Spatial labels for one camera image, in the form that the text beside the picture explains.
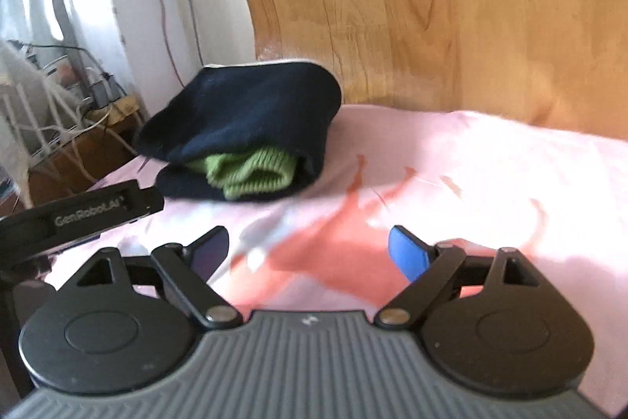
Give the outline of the wooden headboard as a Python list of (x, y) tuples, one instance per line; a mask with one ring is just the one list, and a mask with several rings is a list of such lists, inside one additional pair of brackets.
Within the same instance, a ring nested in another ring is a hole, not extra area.
[(627, 135), (627, 0), (247, 2), (260, 60), (316, 60), (349, 103)]

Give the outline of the navy garment with white stripe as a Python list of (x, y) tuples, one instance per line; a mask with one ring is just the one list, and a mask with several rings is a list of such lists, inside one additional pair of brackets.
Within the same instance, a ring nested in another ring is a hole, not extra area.
[[(135, 137), (140, 155), (164, 168), (155, 179), (168, 198), (268, 202), (311, 186), (323, 172), (327, 136), (342, 103), (333, 74), (308, 60), (202, 68)], [(298, 158), (293, 182), (269, 194), (227, 200), (186, 164), (208, 155), (272, 146)]]

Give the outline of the pink patterned bed sheet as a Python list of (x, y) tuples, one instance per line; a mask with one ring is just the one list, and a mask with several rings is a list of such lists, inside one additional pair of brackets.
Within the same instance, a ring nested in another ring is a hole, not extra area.
[(401, 225), (424, 242), (522, 251), (589, 323), (583, 393), (608, 413), (627, 402), (627, 146), (471, 112), (345, 106), (323, 173), (265, 203), (170, 200), (155, 215), (62, 254), (61, 286), (104, 247), (143, 255), (221, 225), (228, 259), (212, 287), (241, 311), (373, 313), (405, 287), (387, 253)]

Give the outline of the green knitted garment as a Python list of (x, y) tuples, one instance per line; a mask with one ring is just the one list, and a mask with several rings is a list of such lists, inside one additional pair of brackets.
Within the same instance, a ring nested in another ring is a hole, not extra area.
[(269, 194), (287, 189), (293, 182), (298, 158), (272, 146), (242, 153), (205, 156), (185, 167), (200, 173), (227, 200)]

